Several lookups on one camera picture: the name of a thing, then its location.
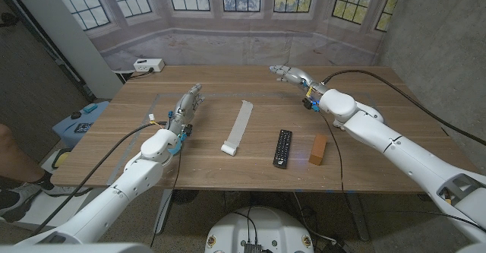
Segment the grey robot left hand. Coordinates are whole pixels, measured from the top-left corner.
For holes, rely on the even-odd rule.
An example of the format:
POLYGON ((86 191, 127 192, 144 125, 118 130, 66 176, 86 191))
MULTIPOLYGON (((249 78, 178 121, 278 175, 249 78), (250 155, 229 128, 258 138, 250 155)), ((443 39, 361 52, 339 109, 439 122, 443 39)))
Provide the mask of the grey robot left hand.
POLYGON ((184 128, 191 123, 198 106, 204 101, 204 97, 200 95, 201 89, 201 84, 195 84, 182 96, 175 105, 174 113, 166 129, 174 134, 181 134, 184 128))

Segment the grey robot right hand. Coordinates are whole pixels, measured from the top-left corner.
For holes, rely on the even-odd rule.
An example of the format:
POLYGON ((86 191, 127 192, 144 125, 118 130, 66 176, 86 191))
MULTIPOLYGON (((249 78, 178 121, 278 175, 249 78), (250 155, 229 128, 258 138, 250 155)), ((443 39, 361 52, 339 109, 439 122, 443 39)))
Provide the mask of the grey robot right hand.
POLYGON ((328 91, 328 88, 322 83, 318 83, 307 72, 296 67, 285 65, 271 65, 270 73, 278 76, 277 80, 296 86, 306 96, 317 94, 322 96, 328 91))

